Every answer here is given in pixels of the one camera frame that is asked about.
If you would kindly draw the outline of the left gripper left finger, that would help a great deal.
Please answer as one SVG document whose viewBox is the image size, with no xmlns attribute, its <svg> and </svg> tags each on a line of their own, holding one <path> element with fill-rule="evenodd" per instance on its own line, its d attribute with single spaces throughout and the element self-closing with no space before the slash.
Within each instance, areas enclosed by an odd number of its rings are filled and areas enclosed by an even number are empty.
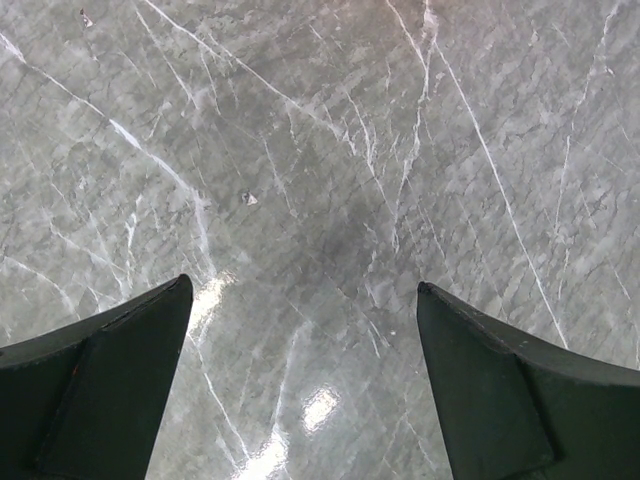
<svg viewBox="0 0 640 480">
<path fill-rule="evenodd" d="M 192 304 L 181 274 L 2 347 L 2 478 L 145 478 Z"/>
</svg>

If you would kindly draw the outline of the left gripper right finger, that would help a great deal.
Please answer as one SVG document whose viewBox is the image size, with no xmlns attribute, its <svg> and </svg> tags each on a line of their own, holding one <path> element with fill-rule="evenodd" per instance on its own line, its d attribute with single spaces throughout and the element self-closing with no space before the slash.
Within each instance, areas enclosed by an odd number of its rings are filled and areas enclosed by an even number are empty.
<svg viewBox="0 0 640 480">
<path fill-rule="evenodd" d="M 639 373 L 560 348 L 438 286 L 417 324 L 456 479 L 636 479 Z"/>
</svg>

